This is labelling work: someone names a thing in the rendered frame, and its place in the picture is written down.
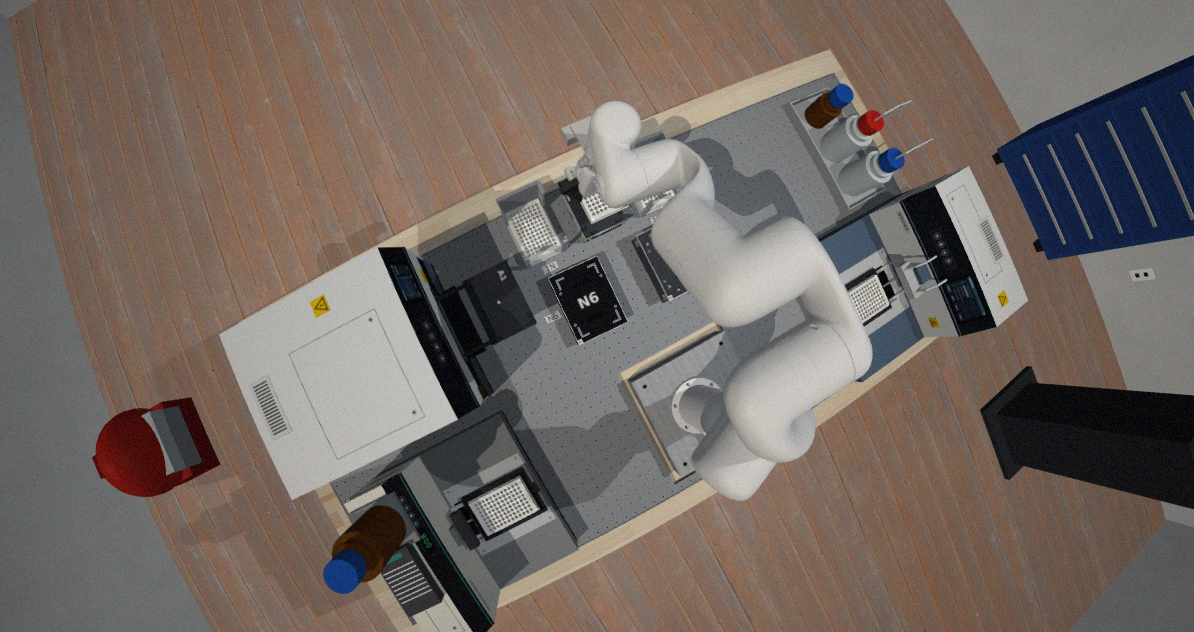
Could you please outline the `brown bottle body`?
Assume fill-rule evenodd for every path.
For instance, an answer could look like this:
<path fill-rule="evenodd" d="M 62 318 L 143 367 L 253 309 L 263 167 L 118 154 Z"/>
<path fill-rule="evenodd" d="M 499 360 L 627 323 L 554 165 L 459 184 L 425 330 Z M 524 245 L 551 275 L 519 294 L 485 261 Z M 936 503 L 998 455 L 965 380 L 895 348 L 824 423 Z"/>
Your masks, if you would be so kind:
<path fill-rule="evenodd" d="M 829 122 L 837 118 L 837 116 L 841 115 L 842 112 L 842 108 L 839 112 L 836 113 L 827 112 L 827 110 L 824 108 L 823 104 L 823 98 L 825 98 L 827 94 L 829 92 L 824 92 L 824 94 L 817 98 L 817 100 L 810 104 L 810 108 L 805 110 L 805 119 L 808 122 L 810 125 L 812 125 L 816 129 L 821 129 L 824 125 L 827 125 Z"/>

